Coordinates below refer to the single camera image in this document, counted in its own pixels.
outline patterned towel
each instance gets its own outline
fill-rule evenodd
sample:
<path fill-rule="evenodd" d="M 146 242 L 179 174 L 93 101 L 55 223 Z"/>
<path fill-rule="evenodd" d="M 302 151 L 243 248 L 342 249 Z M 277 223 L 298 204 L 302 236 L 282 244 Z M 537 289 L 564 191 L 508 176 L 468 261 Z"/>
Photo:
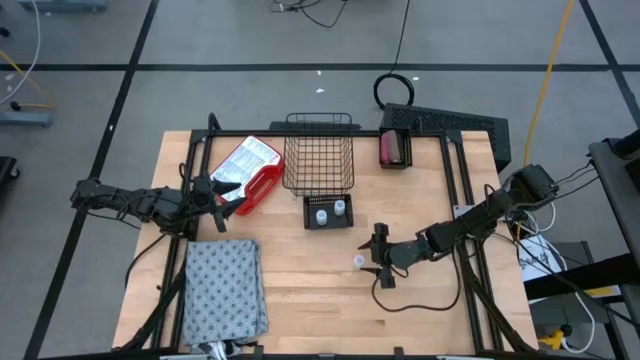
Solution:
<path fill-rule="evenodd" d="M 260 247 L 255 240 L 189 242 L 183 340 L 246 343 L 267 332 Z"/>

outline wooden table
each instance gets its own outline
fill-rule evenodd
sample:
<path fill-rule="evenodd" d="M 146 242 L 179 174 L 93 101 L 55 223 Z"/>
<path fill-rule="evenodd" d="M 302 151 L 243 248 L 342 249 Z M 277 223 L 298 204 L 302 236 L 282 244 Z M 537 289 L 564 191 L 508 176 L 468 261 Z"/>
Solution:
<path fill-rule="evenodd" d="M 164 134 L 152 187 L 180 187 L 178 164 L 186 158 L 189 134 Z M 480 202 L 485 183 L 499 187 L 489 139 L 484 132 L 466 132 L 463 138 L 474 196 Z M 282 153 L 282 137 L 261 139 Z M 215 169 L 242 140 L 214 138 L 209 169 Z M 233 215 L 227 233 L 218 233 L 210 216 L 201 218 L 198 241 L 255 238 L 261 245 L 269 332 L 259 342 L 265 353 L 390 354 L 395 346 L 404 347 L 406 354 L 474 353 L 464 292 L 447 312 L 387 313 L 371 298 L 373 275 L 353 266 L 358 253 L 368 261 L 369 254 L 357 247 L 369 240 L 376 222 L 388 224 L 389 241 L 397 242 L 415 239 L 417 230 L 451 218 L 438 140 L 413 138 L 412 147 L 413 167 L 383 170 L 378 164 L 378 139 L 354 138 L 353 228 L 304 230 L 302 199 L 281 184 L 249 215 Z M 450 152 L 452 163 L 457 164 L 453 145 Z M 457 166 L 454 171 L 458 194 L 462 194 Z M 507 234 L 506 228 L 498 231 Z M 144 224 L 136 253 L 157 237 L 158 228 Z M 157 304 L 156 286 L 162 283 L 168 248 L 167 240 L 132 271 L 114 346 L 128 341 Z M 537 348 L 514 246 L 491 237 L 485 251 L 496 304 L 523 339 Z M 396 278 L 396 289 L 378 288 L 385 305 L 443 306 L 451 302 L 456 292 L 451 257 L 422 262 L 410 270 L 408 279 Z M 478 308 L 485 346 L 491 348 L 486 313 L 479 301 Z M 174 310 L 172 307 L 165 318 L 163 345 L 169 343 Z"/>

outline yellow sticker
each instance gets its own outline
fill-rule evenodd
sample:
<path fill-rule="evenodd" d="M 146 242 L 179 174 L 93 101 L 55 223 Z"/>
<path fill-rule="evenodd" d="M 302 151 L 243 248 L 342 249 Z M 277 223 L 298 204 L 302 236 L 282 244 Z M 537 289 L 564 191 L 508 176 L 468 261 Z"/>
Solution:
<path fill-rule="evenodd" d="M 614 295 L 615 289 L 611 286 L 607 286 L 603 288 L 586 290 L 585 292 L 591 296 L 607 296 L 607 295 Z"/>

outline metal wire basket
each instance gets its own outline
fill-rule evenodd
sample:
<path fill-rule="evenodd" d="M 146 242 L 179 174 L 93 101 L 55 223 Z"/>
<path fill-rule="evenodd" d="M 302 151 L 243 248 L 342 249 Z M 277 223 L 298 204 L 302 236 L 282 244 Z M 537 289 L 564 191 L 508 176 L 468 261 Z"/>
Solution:
<path fill-rule="evenodd" d="M 287 116 L 282 185 L 296 196 L 343 194 L 354 185 L 351 115 Z"/>

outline white bottle cap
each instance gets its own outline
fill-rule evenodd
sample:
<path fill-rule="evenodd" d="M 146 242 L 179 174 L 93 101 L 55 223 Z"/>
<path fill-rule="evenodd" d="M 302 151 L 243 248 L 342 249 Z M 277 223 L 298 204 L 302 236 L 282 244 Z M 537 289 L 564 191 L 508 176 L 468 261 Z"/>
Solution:
<path fill-rule="evenodd" d="M 353 265 L 355 265 L 356 269 L 360 269 L 364 265 L 364 256 L 362 254 L 356 255 L 353 258 Z"/>
<path fill-rule="evenodd" d="M 316 213 L 316 222 L 319 226 L 327 225 L 327 212 L 324 210 L 318 210 Z"/>
<path fill-rule="evenodd" d="M 344 206 L 344 201 L 336 201 L 336 203 L 333 205 L 333 212 L 336 214 L 336 216 L 344 215 Z"/>

